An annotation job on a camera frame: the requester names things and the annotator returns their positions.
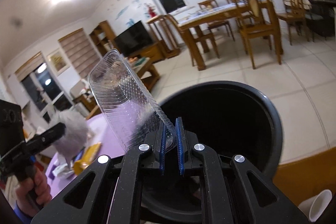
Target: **black trash bin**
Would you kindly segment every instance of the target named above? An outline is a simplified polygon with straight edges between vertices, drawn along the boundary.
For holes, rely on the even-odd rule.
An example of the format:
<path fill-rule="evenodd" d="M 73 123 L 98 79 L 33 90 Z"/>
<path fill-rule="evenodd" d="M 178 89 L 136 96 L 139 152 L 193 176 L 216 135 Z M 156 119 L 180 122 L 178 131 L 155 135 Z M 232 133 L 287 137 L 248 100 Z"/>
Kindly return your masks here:
<path fill-rule="evenodd" d="M 218 154 L 241 154 L 272 178 L 282 149 L 282 126 L 273 103 L 257 89 L 238 82 L 216 81 L 181 90 L 161 104 L 175 124 L 197 134 L 200 143 Z M 195 182 L 179 176 L 177 157 L 166 156 L 165 175 L 144 181 L 142 201 L 164 218 L 201 222 L 201 203 L 191 193 Z"/>

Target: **metal screw cap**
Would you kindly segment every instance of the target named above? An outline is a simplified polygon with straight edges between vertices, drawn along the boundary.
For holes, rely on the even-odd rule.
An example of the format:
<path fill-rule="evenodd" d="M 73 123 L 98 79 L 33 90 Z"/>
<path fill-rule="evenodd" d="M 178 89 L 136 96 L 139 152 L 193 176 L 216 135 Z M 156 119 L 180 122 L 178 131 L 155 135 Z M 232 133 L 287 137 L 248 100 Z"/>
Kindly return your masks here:
<path fill-rule="evenodd" d="M 105 163 L 107 163 L 108 161 L 109 161 L 109 157 L 106 156 L 106 155 L 102 155 L 102 156 L 100 156 L 100 157 L 98 158 L 98 162 L 99 162 L 100 164 L 105 164 Z"/>
<path fill-rule="evenodd" d="M 146 143 L 139 145 L 139 150 L 141 151 L 147 151 L 148 149 L 149 149 L 149 145 Z"/>
<path fill-rule="evenodd" d="M 204 150 L 204 145 L 202 145 L 201 143 L 197 143 L 194 145 L 194 148 L 197 150 L 197 151 L 202 151 Z"/>
<path fill-rule="evenodd" d="M 245 158 L 242 155 L 236 155 L 235 156 L 235 161 L 236 162 L 243 162 L 244 160 L 245 160 Z"/>

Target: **clear plastic container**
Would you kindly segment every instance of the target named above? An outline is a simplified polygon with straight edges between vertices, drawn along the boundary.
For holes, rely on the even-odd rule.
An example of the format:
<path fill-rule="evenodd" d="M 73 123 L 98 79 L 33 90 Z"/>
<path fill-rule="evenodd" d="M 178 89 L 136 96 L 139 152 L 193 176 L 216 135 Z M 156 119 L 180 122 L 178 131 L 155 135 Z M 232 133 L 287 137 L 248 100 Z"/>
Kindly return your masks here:
<path fill-rule="evenodd" d="M 174 125 L 116 49 L 110 50 L 92 69 L 88 81 L 125 152 L 142 144 L 147 133 L 158 130 L 160 121 L 168 129 L 166 151 L 176 146 Z"/>

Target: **picture frame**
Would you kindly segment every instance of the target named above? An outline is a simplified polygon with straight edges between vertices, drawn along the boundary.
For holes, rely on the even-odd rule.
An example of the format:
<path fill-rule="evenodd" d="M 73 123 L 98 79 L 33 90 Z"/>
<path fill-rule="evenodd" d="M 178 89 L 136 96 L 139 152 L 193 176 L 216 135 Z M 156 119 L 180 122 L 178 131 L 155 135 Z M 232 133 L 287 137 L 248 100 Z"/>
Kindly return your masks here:
<path fill-rule="evenodd" d="M 62 72 L 66 71 L 70 65 L 64 58 L 61 49 L 57 49 L 48 55 L 48 61 L 52 65 L 53 70 L 56 72 L 57 76 Z"/>

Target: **white paper cup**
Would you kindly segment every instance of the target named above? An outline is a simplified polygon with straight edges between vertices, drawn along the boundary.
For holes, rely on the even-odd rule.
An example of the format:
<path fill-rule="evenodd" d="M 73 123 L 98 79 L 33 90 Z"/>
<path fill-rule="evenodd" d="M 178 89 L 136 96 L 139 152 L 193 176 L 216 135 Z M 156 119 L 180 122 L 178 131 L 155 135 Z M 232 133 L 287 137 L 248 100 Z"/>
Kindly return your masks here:
<path fill-rule="evenodd" d="M 298 208 L 306 215 L 310 222 L 315 222 L 330 203 L 333 194 L 330 190 L 323 190 L 300 203 Z"/>

